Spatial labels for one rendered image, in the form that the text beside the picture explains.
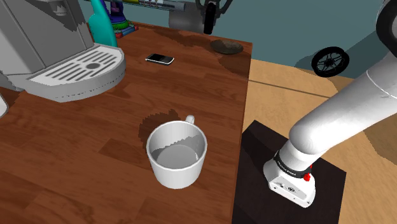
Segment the dark brown round dish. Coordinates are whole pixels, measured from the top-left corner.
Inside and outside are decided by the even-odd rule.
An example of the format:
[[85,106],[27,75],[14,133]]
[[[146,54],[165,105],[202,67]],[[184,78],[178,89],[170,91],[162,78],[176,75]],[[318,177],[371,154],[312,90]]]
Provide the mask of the dark brown round dish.
[[244,47],[235,41],[227,39],[217,39],[210,42],[211,48],[225,55],[237,54],[243,51]]

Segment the bicycle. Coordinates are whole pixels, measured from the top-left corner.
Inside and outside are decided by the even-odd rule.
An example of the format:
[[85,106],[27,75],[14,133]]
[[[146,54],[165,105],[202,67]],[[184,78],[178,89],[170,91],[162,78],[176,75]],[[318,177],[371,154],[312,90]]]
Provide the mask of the bicycle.
[[[216,20],[220,15],[226,13],[232,1],[226,0],[224,5],[220,6],[221,0],[204,0],[204,3],[201,3],[201,0],[195,0],[195,5],[202,16],[204,34],[212,34]],[[350,58],[343,49],[330,46],[318,51],[310,64],[316,75],[329,78],[344,71],[349,65],[349,61]]]

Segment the black phone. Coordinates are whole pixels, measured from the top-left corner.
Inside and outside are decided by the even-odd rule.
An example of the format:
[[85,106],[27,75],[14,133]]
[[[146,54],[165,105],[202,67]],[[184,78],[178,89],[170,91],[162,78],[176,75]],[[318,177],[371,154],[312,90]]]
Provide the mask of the black phone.
[[157,54],[157,53],[152,53],[145,58],[145,61],[168,66],[171,63],[173,63],[174,57],[169,57],[169,56],[164,56],[164,55]]

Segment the dark robot stand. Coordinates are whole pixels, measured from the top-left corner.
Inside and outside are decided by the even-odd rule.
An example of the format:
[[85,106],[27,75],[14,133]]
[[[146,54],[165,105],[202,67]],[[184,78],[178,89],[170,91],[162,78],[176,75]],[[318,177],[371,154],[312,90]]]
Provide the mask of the dark robot stand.
[[269,189],[263,165],[286,141],[256,120],[242,133],[232,224],[338,224],[346,172],[326,160],[313,164],[316,196],[309,207]]

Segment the white object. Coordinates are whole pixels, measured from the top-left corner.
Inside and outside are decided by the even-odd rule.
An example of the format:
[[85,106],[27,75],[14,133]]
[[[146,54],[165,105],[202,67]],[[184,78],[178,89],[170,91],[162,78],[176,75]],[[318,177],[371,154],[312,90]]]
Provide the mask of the white object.
[[0,118],[2,118],[8,112],[8,104],[4,97],[0,94]]

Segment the white mug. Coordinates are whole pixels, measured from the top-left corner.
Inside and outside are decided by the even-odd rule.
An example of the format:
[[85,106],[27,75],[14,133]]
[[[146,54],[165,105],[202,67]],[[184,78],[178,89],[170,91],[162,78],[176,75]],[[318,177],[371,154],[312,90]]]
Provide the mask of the white mug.
[[157,181],[171,189],[192,185],[199,177],[207,153],[207,138],[195,125],[195,117],[159,125],[146,143]]

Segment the colourful toy figure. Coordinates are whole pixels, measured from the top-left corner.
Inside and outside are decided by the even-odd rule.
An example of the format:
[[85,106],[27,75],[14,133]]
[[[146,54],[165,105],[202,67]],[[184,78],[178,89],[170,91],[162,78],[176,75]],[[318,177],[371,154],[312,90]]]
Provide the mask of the colourful toy figure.
[[118,39],[139,29],[138,25],[134,25],[130,20],[126,19],[123,14],[123,4],[121,2],[112,1],[110,3],[109,18],[112,23],[115,36]]

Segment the grey coffee machine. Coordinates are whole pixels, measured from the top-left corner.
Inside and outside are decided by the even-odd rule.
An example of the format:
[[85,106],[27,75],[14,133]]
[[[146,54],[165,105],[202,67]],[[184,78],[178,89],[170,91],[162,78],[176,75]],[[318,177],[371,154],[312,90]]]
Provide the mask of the grey coffee machine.
[[69,102],[125,76],[120,48],[95,43],[78,0],[0,0],[0,87]]

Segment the teal spray bottle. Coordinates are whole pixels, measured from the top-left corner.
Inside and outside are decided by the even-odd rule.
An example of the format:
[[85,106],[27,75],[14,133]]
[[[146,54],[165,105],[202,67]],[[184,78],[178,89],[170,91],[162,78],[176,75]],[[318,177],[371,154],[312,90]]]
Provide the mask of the teal spray bottle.
[[93,15],[88,24],[94,41],[98,44],[117,47],[115,32],[103,0],[90,0]]

